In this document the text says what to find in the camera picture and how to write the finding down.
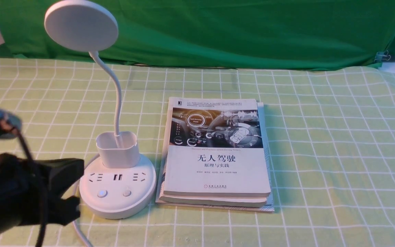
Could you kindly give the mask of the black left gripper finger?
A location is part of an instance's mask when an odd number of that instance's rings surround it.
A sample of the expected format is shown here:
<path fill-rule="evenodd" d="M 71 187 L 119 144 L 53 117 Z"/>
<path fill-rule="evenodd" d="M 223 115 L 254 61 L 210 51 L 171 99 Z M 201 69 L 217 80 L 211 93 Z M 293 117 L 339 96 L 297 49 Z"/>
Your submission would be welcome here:
<path fill-rule="evenodd" d="M 84 160 L 81 158 L 58 158 L 36 161 L 49 195 L 63 194 L 84 175 Z"/>

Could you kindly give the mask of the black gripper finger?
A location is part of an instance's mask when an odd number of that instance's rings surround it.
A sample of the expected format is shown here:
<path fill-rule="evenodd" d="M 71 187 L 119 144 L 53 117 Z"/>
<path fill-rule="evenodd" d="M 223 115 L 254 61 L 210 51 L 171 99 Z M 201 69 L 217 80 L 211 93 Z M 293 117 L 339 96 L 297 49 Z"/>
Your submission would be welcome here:
<path fill-rule="evenodd" d="M 48 200 L 48 224 L 66 226 L 81 216 L 80 198 L 71 196 L 66 199 L 51 198 Z"/>

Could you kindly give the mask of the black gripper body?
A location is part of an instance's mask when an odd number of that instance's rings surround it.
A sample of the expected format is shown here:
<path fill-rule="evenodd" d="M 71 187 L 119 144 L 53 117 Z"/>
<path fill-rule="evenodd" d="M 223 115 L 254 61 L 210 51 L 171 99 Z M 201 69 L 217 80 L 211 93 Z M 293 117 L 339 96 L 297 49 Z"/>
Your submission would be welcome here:
<path fill-rule="evenodd" d="M 42 245 L 48 225 L 47 188 L 36 161 L 0 153 L 0 235 L 18 226 L 39 227 Z"/>

